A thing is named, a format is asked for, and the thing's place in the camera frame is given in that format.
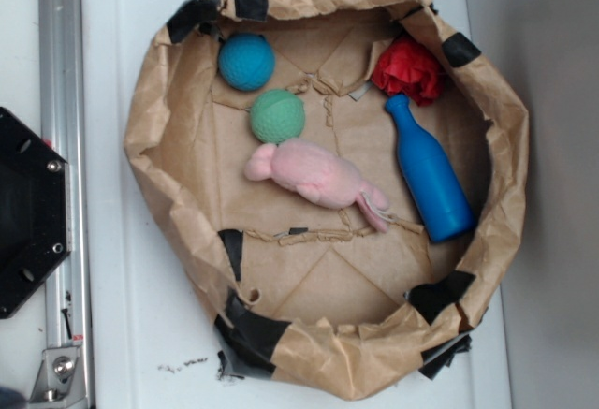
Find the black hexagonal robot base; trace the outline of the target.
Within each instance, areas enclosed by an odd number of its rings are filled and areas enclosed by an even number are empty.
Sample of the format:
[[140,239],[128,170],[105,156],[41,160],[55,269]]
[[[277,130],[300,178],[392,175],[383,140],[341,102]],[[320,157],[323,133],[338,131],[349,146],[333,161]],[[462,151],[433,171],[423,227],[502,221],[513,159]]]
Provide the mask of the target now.
[[9,319],[69,253],[67,162],[1,108],[1,318]]

